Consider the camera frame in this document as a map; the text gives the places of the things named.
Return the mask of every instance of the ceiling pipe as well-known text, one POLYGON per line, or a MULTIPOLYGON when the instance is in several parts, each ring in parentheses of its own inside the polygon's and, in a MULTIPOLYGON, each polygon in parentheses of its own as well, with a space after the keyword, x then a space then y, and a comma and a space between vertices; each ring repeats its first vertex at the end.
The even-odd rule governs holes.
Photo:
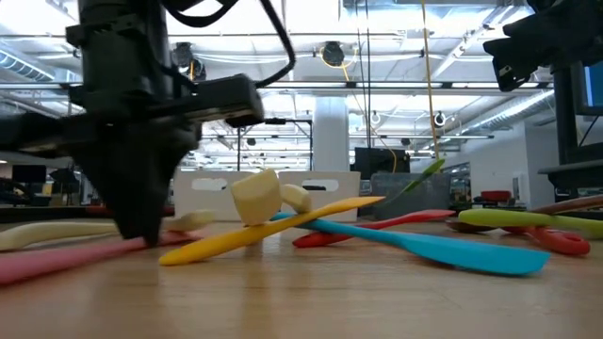
POLYGON ((0 68, 36 82, 55 80, 52 71, 45 70, 42 66, 37 65, 36 61, 13 50, 4 43, 0 43, 0 68))
MULTIPOLYGON (((522 121, 533 115, 536 115, 543 110, 555 108, 554 90, 542 90, 539 93, 530 97, 522 97, 511 99, 510 101, 499 105, 484 114, 480 115, 479 121, 469 123, 467 127, 458 127, 449 131, 449 135, 462 137, 468 134, 477 134, 483 130, 496 131, 502 127, 511 126, 516 122, 522 121)), ((444 138, 440 143, 449 142, 449 139, 444 138)), ((427 150, 433 144, 424 146, 427 150)))
POLYGON ((492 26, 495 24, 499 24, 501 20, 509 17, 508 14, 517 12, 520 7, 519 6, 509 6, 510 4, 504 4, 503 6, 498 6, 494 8, 490 14, 483 20, 480 28, 473 32, 466 33, 461 42, 459 42, 452 50, 439 62, 435 70, 432 71, 431 79, 436 78, 441 75, 445 70, 447 70, 454 61, 458 60, 473 44, 478 42, 478 40, 489 30, 492 29, 492 26))

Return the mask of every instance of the wooden table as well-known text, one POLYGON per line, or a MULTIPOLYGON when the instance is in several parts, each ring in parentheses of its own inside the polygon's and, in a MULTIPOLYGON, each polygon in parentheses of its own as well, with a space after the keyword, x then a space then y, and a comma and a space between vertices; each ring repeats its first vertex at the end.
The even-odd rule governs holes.
MULTIPOLYGON (((218 224, 211 233, 237 225, 218 224)), ((512 236, 432 234, 531 247, 512 236)), ((303 231, 208 262, 160 267, 166 249, 0 290, 2 339, 601 338, 603 244, 553 255, 530 278, 439 266, 360 240, 295 250, 303 231)))

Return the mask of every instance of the black cable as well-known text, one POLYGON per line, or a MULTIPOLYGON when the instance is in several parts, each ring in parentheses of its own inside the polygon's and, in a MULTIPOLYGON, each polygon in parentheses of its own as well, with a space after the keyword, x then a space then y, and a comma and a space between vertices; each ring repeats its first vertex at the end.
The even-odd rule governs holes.
POLYGON ((578 144, 578 147, 582 146, 582 144, 584 143, 584 140, 586 140, 586 137, 588 137, 588 134, 591 132, 591 129, 593 129, 593 126, 595 126, 595 123, 598 119, 599 119, 599 116, 596 116, 595 119, 593 120, 593 122, 591 122, 591 125, 588 126, 588 129, 586 130, 586 133, 584 133, 584 137, 582 137, 582 140, 580 141, 580 144, 578 144))
MULTIPOLYGON (((237 3, 237 0, 231 0, 229 2, 222 1, 223 6, 220 9, 218 9, 215 13, 208 15, 208 16, 200 16, 200 17, 191 17, 191 16, 184 15, 184 14, 180 13, 178 10, 175 10, 174 8, 171 8, 170 6, 166 6, 167 2, 168 1, 163 1, 163 6, 171 14, 171 16, 173 16, 174 19, 176 19, 180 23, 185 24, 187 26, 191 26, 191 27, 206 27, 206 26, 209 26, 209 25, 215 23, 217 20, 221 19, 224 16, 224 14, 226 14, 237 3)), ((293 45, 291 44, 291 40, 289 39, 288 35, 286 34, 285 28, 283 27, 283 24, 281 23, 281 20, 279 19, 279 16, 276 13, 276 10, 274 10, 272 3, 270 2, 270 0, 260 0, 260 3, 262 4, 264 11, 268 15, 270 22, 272 23, 272 26, 276 30, 276 34, 279 36, 279 40, 283 44, 283 47, 285 48, 285 51, 286 51, 286 54, 287 54, 289 60, 288 60, 287 64, 277 73, 269 76, 268 78, 266 78, 264 80, 255 82, 255 86, 258 89, 264 88, 264 87, 272 84, 273 82, 280 80, 283 76, 287 75, 289 72, 291 72, 291 70, 293 70, 293 68, 295 67, 295 63, 296 63, 295 51, 293 50, 293 45)))
POLYGON ((289 62, 287 62, 287 64, 279 72, 267 77, 264 80, 256 82, 255 86, 258 89, 264 88, 270 85, 271 83, 278 81, 283 76, 287 75, 289 72, 291 72, 291 70, 293 70, 296 62, 295 51, 293 51, 291 40, 286 34, 285 28, 283 27, 283 23, 281 23, 278 14, 276 14, 276 10, 274 10, 272 3, 270 2, 270 0, 260 0, 260 3, 262 4, 262 7, 264 7, 264 11, 266 12, 266 15, 268 15, 270 22, 274 27, 274 30, 276 30, 276 34, 279 36, 281 44, 285 48, 286 54, 289 57, 289 62))
POLYGON ((226 14, 237 2, 237 0, 230 1, 227 3, 222 2, 222 7, 218 9, 215 13, 207 16, 188 16, 182 14, 180 11, 176 10, 169 4, 170 1, 163 1, 163 7, 166 8, 166 11, 181 24, 185 24, 190 27, 203 28, 207 27, 211 24, 214 24, 216 21, 221 19, 224 14, 226 14))
MULTIPOLYGON (((356 10, 356 20, 358 20, 358 1, 354 2, 354 8, 356 10)), ((356 33, 358 35, 358 58, 360 59, 360 81, 362 82, 362 95, 363 95, 363 104, 365 107, 365 123, 367 124, 367 148, 370 153, 370 112, 367 107, 367 90, 365 89, 365 70, 362 62, 362 38, 360 37, 360 27, 356 25, 356 33)))

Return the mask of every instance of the fluorescent light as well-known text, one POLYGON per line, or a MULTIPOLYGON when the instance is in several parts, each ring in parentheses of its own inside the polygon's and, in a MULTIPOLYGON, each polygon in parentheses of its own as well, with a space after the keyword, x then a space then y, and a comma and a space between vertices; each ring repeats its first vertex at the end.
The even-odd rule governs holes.
POLYGON ((525 83, 520 86, 521 89, 535 89, 540 85, 539 83, 525 83))
POLYGON ((321 89, 342 89, 346 86, 344 82, 301 82, 301 81, 281 81, 275 82, 268 86, 267 89, 307 89, 307 88, 321 88, 321 89))
MULTIPOLYGON (((359 83, 359 87, 368 87, 368 83, 359 83)), ((426 82, 371 82, 370 86, 375 89, 391 89, 391 88, 401 88, 401 89, 426 89, 426 82)), ((442 87, 442 83, 432 83, 432 87, 437 89, 442 87)))
POLYGON ((498 83, 453 83, 454 89, 497 89, 498 83))

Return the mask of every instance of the green spatula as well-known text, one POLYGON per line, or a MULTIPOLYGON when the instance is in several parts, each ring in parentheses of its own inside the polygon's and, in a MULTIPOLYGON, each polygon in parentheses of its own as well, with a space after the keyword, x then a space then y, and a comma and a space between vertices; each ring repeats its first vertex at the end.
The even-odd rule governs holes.
POLYGON ((603 238, 603 221, 585 218, 478 208, 461 212, 459 220, 470 225, 490 227, 551 226, 558 229, 586 231, 591 238, 603 238))

